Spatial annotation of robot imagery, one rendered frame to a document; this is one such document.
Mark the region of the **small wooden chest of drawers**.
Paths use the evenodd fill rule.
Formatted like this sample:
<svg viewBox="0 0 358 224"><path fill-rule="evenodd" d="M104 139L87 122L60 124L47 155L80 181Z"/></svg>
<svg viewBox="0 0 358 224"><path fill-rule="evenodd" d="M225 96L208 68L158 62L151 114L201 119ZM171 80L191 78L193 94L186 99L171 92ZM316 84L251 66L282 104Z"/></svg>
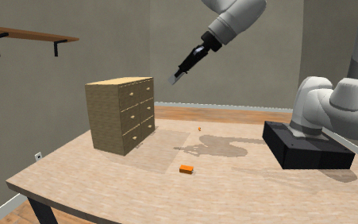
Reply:
<svg viewBox="0 0 358 224"><path fill-rule="evenodd" d="M140 144L139 142L125 154L123 134L138 124L141 127L141 123L145 120L141 121L140 102L153 98L154 107L154 80L153 77L145 77L143 79L139 79L138 81L132 81L135 78L137 77L125 77L112 84L107 83L113 81L114 79L97 82L97 84L85 84L87 112L94 149L125 156ZM139 88L139 81L147 79L152 79L153 81L153 96L140 101L139 91L139 102L134 103L133 105L138 104L139 106L140 122L123 133L121 127L121 110L133 105L120 110L118 86L127 83L138 83Z"/></svg>

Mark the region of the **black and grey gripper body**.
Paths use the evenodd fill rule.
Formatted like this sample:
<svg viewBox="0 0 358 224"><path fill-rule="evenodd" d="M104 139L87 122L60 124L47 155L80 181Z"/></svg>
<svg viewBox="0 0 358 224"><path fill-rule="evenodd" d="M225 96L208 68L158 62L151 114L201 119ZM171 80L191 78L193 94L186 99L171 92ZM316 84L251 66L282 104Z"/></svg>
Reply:
<svg viewBox="0 0 358 224"><path fill-rule="evenodd" d="M216 52L222 47L222 44L209 31L206 31L201 36L201 39L204 42L201 45L199 45L198 48L200 48L202 46L204 48L200 51L200 55L198 57L200 57L204 52L208 52L210 49L212 49L214 52Z"/></svg>

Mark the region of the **brown wooden drawer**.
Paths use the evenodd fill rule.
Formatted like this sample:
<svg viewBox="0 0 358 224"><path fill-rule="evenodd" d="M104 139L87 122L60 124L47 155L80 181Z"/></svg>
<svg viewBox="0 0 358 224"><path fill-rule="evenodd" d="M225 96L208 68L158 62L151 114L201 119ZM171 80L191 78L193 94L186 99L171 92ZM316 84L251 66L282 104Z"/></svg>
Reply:
<svg viewBox="0 0 358 224"><path fill-rule="evenodd" d="M146 138L154 129L154 117L152 115L150 118L141 123L142 140Z"/></svg>
<svg viewBox="0 0 358 224"><path fill-rule="evenodd" d="M132 128L140 122L140 110L138 104L121 110L121 127L122 132Z"/></svg>
<svg viewBox="0 0 358 224"><path fill-rule="evenodd" d="M123 134L125 154L141 142L141 127L137 125Z"/></svg>
<svg viewBox="0 0 358 224"><path fill-rule="evenodd" d="M153 98L149 98L140 102L141 109L141 121L146 119L148 116L154 114Z"/></svg>
<svg viewBox="0 0 358 224"><path fill-rule="evenodd" d="M139 81L140 101L153 96L153 81L147 79Z"/></svg>
<svg viewBox="0 0 358 224"><path fill-rule="evenodd" d="M127 83L125 86L118 86L118 90L120 110L139 102L139 88L137 83Z"/></svg>

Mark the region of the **orange rectangular block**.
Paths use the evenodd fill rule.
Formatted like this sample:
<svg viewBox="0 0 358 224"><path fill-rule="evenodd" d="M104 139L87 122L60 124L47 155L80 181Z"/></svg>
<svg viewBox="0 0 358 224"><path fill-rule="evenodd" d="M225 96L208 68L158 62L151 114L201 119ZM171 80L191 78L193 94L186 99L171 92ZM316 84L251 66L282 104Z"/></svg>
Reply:
<svg viewBox="0 0 358 224"><path fill-rule="evenodd" d="M190 175L193 173L193 171L194 171L194 167L191 166L181 165L179 168L179 172L190 174Z"/></svg>

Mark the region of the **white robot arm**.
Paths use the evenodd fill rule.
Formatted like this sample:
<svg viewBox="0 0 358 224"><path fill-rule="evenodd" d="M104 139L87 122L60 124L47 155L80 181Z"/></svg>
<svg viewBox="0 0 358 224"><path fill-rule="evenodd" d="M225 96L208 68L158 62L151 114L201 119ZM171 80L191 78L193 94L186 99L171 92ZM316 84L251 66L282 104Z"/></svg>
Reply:
<svg viewBox="0 0 358 224"><path fill-rule="evenodd" d="M201 0L220 16L209 32L224 45L248 29L264 12L266 0ZM307 77L300 85L290 123L283 123L294 139L329 143L322 127L358 141L358 26L348 68L333 90L326 78Z"/></svg>

